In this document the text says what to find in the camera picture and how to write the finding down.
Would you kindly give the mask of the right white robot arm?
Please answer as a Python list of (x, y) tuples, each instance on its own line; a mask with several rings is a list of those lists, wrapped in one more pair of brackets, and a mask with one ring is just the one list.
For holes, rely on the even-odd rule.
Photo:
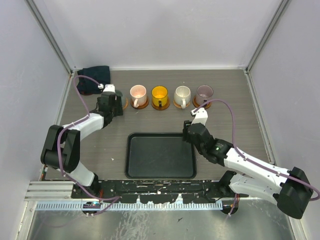
[(302, 169), (289, 170), (254, 158), (232, 143), (214, 138), (200, 122), (184, 121), (182, 133), (184, 141), (193, 144), (210, 163), (229, 168), (219, 181), (223, 196), (250, 195), (275, 204), (289, 217), (302, 218), (314, 193)]

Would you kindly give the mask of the pink ceramic mug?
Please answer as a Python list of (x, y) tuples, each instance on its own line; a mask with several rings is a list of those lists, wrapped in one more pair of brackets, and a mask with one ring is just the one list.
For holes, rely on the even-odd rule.
[(147, 103), (147, 90), (143, 85), (134, 85), (130, 89), (132, 106), (136, 109), (141, 108)]

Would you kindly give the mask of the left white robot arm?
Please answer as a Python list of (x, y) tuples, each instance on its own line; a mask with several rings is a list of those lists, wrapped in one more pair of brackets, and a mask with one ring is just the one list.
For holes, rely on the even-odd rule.
[(75, 123), (49, 127), (40, 161), (82, 185), (82, 192), (88, 198), (100, 193), (98, 176), (88, 170), (80, 160), (81, 141), (90, 134), (102, 130), (114, 117), (123, 115), (126, 98), (119, 90), (105, 91), (97, 98), (96, 109)]

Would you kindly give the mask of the light cork coaster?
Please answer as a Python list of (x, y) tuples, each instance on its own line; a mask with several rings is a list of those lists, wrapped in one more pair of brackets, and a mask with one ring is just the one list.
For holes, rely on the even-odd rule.
[[(190, 105), (190, 103), (191, 103), (190, 101), (189, 101), (188, 103), (186, 103), (185, 108), (187, 108), (187, 107)], [(174, 104), (174, 106), (177, 107), (178, 109), (185, 109), (185, 108), (182, 108), (181, 105), (177, 104), (177, 103), (175, 102), (175, 100), (173, 100), (173, 104)]]
[(122, 101), (122, 109), (125, 110), (128, 107), (129, 101), (128, 99), (125, 97)]

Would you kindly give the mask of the grey glass mug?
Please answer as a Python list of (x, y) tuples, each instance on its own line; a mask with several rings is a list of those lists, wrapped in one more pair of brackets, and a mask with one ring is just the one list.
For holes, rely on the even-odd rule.
[(120, 90), (115, 90), (115, 94), (117, 95), (117, 97), (120, 97), (121, 99), (121, 105), (122, 107), (124, 107), (126, 105), (126, 97), (124, 96), (124, 94), (120, 91)]

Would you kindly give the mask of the white ceramic mug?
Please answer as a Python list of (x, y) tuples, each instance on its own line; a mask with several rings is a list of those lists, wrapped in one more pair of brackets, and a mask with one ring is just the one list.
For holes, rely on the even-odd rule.
[(178, 86), (174, 92), (174, 101), (184, 109), (191, 102), (191, 90), (187, 86)]

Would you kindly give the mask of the purple glass mug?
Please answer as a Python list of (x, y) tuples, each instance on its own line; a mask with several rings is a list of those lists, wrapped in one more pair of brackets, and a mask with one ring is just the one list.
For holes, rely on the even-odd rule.
[(198, 105), (202, 105), (203, 103), (211, 100), (214, 94), (214, 90), (209, 85), (200, 85), (195, 94), (195, 102)]

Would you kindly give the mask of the yellow mug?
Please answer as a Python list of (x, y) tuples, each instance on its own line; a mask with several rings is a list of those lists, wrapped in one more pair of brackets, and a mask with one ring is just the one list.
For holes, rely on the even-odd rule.
[(155, 86), (152, 91), (152, 103), (159, 108), (164, 107), (168, 102), (168, 90), (164, 86)]

